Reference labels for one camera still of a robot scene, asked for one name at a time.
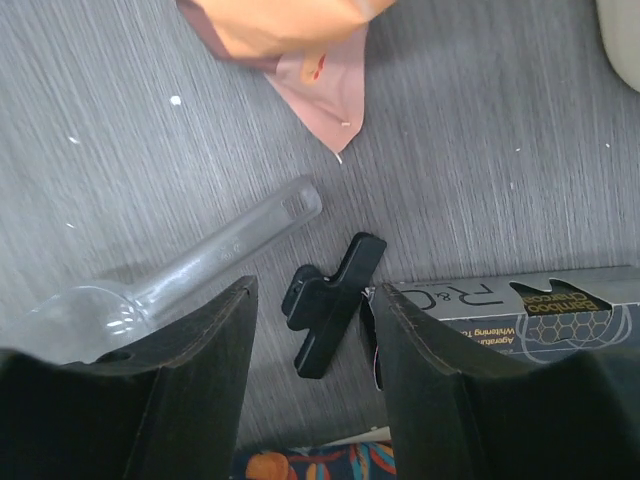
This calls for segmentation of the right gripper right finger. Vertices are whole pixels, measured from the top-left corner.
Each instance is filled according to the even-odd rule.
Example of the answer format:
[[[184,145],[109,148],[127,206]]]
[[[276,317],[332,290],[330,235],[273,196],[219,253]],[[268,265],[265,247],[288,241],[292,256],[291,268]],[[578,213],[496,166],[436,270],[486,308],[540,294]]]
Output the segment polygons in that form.
[[[502,355],[375,291],[383,393],[401,479],[635,479],[639,355],[543,366]]]

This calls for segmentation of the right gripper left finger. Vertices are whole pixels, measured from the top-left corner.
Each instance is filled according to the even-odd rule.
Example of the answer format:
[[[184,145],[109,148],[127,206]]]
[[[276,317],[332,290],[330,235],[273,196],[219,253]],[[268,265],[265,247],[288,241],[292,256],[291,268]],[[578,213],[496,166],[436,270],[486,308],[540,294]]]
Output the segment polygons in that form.
[[[257,307],[257,279],[244,276],[91,364],[3,350],[2,477],[227,478]]]

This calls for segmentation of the black bag clip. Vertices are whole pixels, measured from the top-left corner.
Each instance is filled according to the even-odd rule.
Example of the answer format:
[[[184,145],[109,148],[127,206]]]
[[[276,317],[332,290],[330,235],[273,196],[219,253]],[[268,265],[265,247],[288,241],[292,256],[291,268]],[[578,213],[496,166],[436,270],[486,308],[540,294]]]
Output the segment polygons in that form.
[[[294,359],[299,377],[320,379],[325,375],[386,247],[386,241],[359,232],[332,276],[311,264],[296,270],[281,311],[289,329],[307,332]]]

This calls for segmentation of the clear plastic scoop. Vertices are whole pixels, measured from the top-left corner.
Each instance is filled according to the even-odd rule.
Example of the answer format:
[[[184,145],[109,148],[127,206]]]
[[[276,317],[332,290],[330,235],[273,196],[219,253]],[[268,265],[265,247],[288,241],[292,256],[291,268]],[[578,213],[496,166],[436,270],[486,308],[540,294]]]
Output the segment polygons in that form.
[[[1,346],[64,365],[92,363],[172,323],[171,311],[322,211],[302,176],[255,204],[148,277],[93,281],[52,296],[1,330]]]

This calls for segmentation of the pink cat litter bag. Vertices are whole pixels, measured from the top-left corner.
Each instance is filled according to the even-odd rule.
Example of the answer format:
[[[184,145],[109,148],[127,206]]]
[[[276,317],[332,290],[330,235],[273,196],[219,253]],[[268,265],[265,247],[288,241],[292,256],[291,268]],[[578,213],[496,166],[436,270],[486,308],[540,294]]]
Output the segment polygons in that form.
[[[216,59],[262,71],[305,127],[334,154],[362,129],[367,31],[391,5],[389,0],[177,4]]]

